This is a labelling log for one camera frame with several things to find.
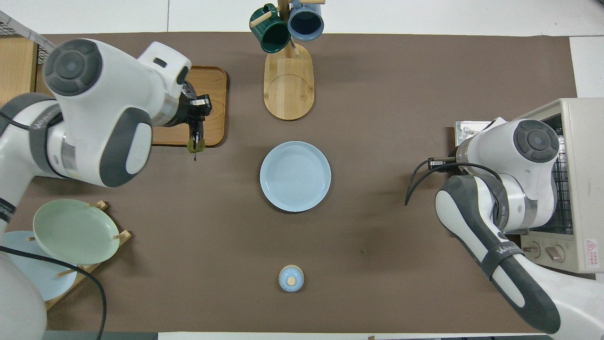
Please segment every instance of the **small blue bowl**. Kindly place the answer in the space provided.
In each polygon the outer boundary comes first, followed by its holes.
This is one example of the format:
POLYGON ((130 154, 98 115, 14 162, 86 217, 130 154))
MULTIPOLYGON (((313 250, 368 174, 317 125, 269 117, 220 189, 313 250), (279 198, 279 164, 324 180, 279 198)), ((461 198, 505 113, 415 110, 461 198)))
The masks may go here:
POLYGON ((286 292, 296 292, 304 284, 304 273, 300 267, 290 264, 279 273, 279 286, 286 292))

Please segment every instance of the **blue mug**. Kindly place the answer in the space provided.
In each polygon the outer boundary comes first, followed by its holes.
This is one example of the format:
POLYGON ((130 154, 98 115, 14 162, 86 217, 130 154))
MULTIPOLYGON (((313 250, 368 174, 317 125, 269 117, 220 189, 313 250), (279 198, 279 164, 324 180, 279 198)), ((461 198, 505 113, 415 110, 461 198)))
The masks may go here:
POLYGON ((323 33, 321 5, 300 4, 294 0, 294 8, 289 14, 288 30, 293 38, 300 41, 311 41, 323 33))

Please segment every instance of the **wooden tray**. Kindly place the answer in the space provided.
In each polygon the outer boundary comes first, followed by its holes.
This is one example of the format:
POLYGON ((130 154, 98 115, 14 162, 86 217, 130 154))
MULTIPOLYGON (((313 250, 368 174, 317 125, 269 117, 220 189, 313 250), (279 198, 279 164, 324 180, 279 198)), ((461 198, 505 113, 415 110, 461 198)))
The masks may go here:
MULTIPOLYGON (((37 68, 36 91, 50 94, 44 84, 42 66, 37 68)), ((212 112, 205 118, 204 141, 206 146, 216 146, 224 137, 227 106, 227 74, 214 66, 192 66, 187 80, 198 95, 209 94, 212 112)), ((187 146, 188 125, 180 124, 171 128, 156 126, 153 128, 153 145, 187 146)))

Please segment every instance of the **warning label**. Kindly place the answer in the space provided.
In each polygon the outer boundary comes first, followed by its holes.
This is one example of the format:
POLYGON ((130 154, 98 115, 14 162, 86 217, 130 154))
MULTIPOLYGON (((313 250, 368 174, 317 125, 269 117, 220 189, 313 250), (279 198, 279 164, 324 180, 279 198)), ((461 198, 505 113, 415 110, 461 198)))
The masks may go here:
POLYGON ((599 267, 598 241, 593 238, 585 240, 585 249, 587 249, 587 266, 599 267))

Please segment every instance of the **light blue plate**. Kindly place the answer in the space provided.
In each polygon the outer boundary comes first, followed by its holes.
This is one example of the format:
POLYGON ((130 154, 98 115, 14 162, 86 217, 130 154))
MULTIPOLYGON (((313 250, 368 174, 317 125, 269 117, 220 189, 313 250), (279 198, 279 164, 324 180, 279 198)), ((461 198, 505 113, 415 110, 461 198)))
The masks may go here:
POLYGON ((323 200, 332 181, 325 155, 304 142, 286 142, 269 152, 260 167, 260 186, 276 207, 306 211, 323 200))
POLYGON ((107 214, 77 200, 54 200, 34 215, 40 248, 57 260, 81 265, 106 261, 115 254, 120 232, 107 214))
MULTIPOLYGON (((47 253, 40 248, 37 242, 27 241, 28 237, 33 237, 34 233, 30 231, 13 231, 4 234, 5 245, 9 248, 21 250, 36 255, 49 257, 47 253)), ((17 255, 8 255, 31 282, 38 288, 44 301, 56 298, 67 292, 76 280, 76 272, 55 277, 60 272, 68 270, 63 266, 54 263, 34 260, 32 258, 20 257, 17 255)))

